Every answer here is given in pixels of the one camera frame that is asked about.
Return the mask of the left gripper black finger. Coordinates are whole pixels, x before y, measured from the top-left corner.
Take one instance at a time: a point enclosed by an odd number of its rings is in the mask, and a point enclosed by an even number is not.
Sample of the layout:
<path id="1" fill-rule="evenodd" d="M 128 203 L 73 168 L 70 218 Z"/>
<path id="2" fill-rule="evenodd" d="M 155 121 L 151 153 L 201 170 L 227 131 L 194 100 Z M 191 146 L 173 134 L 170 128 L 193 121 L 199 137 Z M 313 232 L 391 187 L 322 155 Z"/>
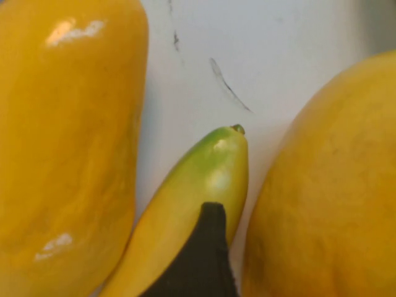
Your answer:
<path id="1" fill-rule="evenodd" d="M 226 242 L 226 212 L 205 202 L 183 248 L 142 296 L 238 296 Z"/>

